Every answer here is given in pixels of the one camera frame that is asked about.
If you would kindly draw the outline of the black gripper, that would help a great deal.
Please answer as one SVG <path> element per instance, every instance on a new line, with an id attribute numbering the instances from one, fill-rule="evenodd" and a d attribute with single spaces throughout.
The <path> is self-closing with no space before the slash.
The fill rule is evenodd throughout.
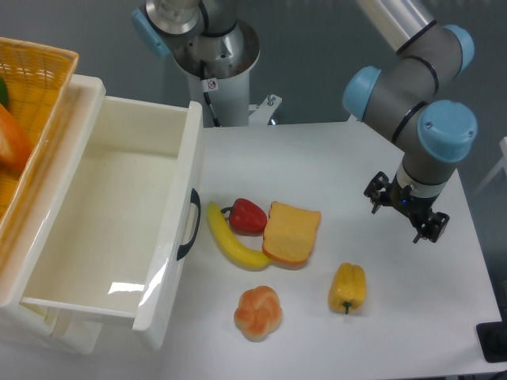
<path id="1" fill-rule="evenodd" d="M 406 188 L 407 185 L 405 187 L 400 185 L 398 177 L 395 177 L 391 183 L 388 176 L 379 171 L 368 183 L 364 195 L 370 199 L 372 214 L 381 207 L 392 206 L 405 215 L 417 231 L 413 239 L 414 244 L 421 239 L 436 243 L 444 233 L 450 217 L 445 213 L 430 210 L 436 196 L 417 197 Z"/>

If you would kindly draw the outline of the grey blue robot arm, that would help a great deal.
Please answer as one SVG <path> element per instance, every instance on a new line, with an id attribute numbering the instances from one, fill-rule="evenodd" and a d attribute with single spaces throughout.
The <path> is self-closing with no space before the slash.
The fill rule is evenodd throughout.
<path id="1" fill-rule="evenodd" d="M 344 108 L 403 153 L 393 179 L 375 175 L 364 194 L 374 208 L 405 215 L 417 237 L 437 241 L 449 217 L 433 210 L 456 166 L 468 155 L 478 124 L 464 104 L 435 101 L 442 86 L 474 57 L 469 33 L 439 25 L 418 1 L 361 1 L 364 15 L 395 51 L 398 64 L 359 70 L 345 87 Z M 269 122 L 279 101 L 250 103 L 250 70 L 260 55 L 257 33 L 232 1 L 145 1 L 132 24 L 156 56 L 172 55 L 208 127 Z"/>

